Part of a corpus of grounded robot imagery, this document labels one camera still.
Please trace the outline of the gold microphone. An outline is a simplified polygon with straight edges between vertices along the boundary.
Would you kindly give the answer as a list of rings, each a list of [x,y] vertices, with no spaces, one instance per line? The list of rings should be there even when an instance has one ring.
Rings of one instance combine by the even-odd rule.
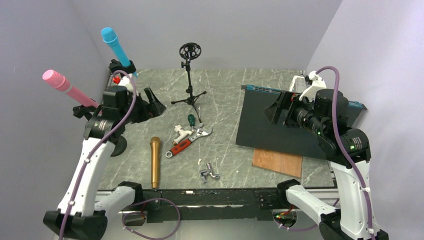
[[[151,188],[157,189],[160,184],[160,159],[161,159],[161,140],[153,136],[150,140],[151,149]]]

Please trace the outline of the black tripod mic stand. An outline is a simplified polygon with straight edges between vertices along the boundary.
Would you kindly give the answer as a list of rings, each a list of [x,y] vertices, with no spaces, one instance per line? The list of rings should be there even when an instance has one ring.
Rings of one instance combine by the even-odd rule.
[[[186,99],[170,102],[172,105],[177,103],[186,103],[192,106],[196,112],[196,115],[200,123],[202,123],[203,121],[201,119],[200,112],[198,111],[196,107],[196,102],[200,96],[206,95],[207,91],[203,91],[199,93],[198,95],[194,95],[192,78],[191,78],[191,61],[197,59],[201,55],[201,53],[202,53],[201,46],[195,42],[188,42],[180,47],[179,55],[181,58],[184,59],[184,61],[181,62],[181,68],[185,69],[187,73],[187,79],[188,79],[188,87],[185,91],[186,93],[189,94],[189,97],[187,97]]]

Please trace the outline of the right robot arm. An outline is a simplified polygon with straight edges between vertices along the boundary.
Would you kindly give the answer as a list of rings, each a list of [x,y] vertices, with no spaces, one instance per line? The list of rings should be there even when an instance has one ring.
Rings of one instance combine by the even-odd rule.
[[[349,102],[340,92],[320,89],[314,100],[283,91],[264,110],[272,124],[286,111],[283,124],[312,133],[334,172],[339,207],[329,205],[307,191],[299,181],[286,180],[276,187],[275,200],[293,205],[310,217],[325,240],[387,240],[372,208],[369,172],[371,148],[367,135],[348,125]]]

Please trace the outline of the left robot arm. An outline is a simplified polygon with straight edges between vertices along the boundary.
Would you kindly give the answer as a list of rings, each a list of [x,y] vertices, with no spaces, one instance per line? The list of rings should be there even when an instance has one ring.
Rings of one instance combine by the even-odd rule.
[[[127,148],[123,137],[126,125],[158,117],[166,110],[149,87],[144,92],[147,100],[125,86],[109,86],[103,92],[103,103],[88,108],[90,116],[71,183],[58,207],[43,217],[43,223],[60,239],[99,240],[119,211],[143,205],[142,185],[130,181],[121,182],[99,202],[96,196],[107,162]]]

